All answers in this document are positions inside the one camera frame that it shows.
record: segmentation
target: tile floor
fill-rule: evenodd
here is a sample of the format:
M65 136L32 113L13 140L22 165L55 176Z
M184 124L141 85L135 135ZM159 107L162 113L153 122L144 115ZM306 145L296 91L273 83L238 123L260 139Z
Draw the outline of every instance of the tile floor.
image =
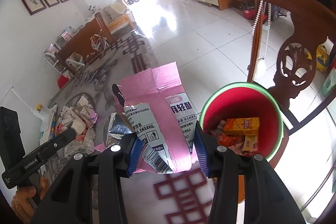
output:
M239 10L219 11L189 0L141 0L130 8L160 65L177 62L183 86L198 113L220 87L246 81L252 22L244 19ZM267 71L256 79L265 88L274 85L278 51L293 32L290 17L279 18L271 25L265 58ZM265 49L266 31L262 41L260 57ZM311 85L296 99L290 99L290 110L299 121L323 100L319 90L325 77L317 71ZM336 157L335 145L335 124L327 110L290 137L276 172L299 207L328 173ZM332 179L303 212L307 219L318 217L329 202Z

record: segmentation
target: yellow toy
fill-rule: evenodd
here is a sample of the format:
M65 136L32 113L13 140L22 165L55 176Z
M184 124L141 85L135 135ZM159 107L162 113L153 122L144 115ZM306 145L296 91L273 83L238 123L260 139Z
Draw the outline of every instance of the yellow toy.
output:
M311 55L309 52L307 52L308 59L311 60ZM319 45L316 49L316 68L320 72L324 72L330 63L329 55L327 54L327 49L324 45Z

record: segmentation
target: barcode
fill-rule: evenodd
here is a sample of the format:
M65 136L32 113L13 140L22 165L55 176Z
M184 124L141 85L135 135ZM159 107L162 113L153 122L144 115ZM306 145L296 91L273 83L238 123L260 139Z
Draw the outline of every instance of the barcode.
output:
M156 168L157 173L166 174L169 171L169 166L160 157L159 153L152 150L147 156L147 160L150 161Z

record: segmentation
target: carved wooden chair back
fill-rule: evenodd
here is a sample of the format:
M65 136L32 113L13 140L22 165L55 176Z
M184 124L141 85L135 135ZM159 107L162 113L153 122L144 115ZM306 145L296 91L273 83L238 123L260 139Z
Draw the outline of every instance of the carved wooden chair back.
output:
M334 89L328 97L305 119L301 122L289 110L289 99L296 98L298 94L307 88L316 72L316 60L307 59L306 52L312 57L316 55L317 47L324 43L327 37L332 41L336 41L336 15L316 0L264 0L279 7L285 8L291 12L291 18L295 27L295 31L281 46L277 58L277 70L274 75L275 86L268 88L269 93L277 100L281 111L293 125L291 130L285 132L285 137L281 143L277 155L271 160L274 167L279 161L288 142L288 136L303 127L315 116L317 116L334 98L336 89ZM261 39L261 25L256 27L256 41ZM252 49L252 59L256 64L258 58L258 48ZM286 59L292 60L292 68L288 67ZM303 68L306 73L302 77L295 74L299 69Z
M101 14L96 13L95 18L81 29L70 41L68 41L64 47L55 53L55 56L59 59L60 63L65 66L72 74L76 73L76 69L68 64L66 60L74 52L80 54L83 57L84 64L89 63L92 59L96 58L100 51L93 49L91 46L91 37L102 30L103 35L106 36L108 42L112 44L115 42L107 26L105 25Z

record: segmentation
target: human hand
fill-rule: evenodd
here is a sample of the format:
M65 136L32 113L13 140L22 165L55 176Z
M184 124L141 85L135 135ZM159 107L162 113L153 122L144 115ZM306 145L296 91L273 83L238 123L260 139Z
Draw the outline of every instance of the human hand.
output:
M39 184L42 188L42 190L39 194L40 199L42 200L44 195L46 194L46 192L49 189L49 182L45 177L40 176ZM19 204L21 205L22 209L26 212L26 214L30 218L33 217L33 215L35 213L35 210L33 209L33 207L28 202L28 198L32 198L35 194L36 194L36 189L35 189L34 186L20 187L15 193L16 198L17 198Z

